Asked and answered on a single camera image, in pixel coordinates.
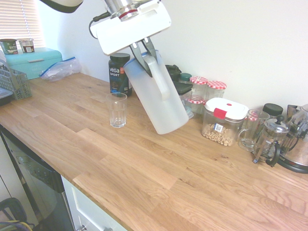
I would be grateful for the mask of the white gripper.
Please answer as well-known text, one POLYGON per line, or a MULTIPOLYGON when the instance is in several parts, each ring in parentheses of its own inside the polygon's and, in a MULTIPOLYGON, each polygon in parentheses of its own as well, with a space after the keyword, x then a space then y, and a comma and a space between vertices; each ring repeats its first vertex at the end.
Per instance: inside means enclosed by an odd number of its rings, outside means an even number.
POLYGON ((171 26, 170 16, 160 1, 150 1, 137 8, 138 15, 122 21, 118 17, 106 19, 92 26, 92 33, 106 55, 130 47, 135 59, 152 77, 148 64, 142 57, 137 42, 141 41, 148 54, 157 60, 156 50, 150 36, 171 26))

